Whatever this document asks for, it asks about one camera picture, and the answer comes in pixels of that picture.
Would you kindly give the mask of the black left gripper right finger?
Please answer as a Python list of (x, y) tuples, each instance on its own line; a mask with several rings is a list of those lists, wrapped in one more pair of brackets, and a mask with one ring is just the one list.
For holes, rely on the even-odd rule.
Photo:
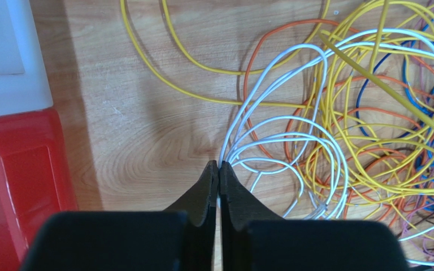
[(224, 270), (408, 270), (383, 224), (359, 220), (286, 220), (219, 171)]

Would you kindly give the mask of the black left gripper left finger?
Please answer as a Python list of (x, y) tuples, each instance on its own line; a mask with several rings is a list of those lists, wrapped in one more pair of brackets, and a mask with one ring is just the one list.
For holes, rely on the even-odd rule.
[(162, 211), (74, 211), (40, 228), (21, 270), (211, 270), (218, 167)]

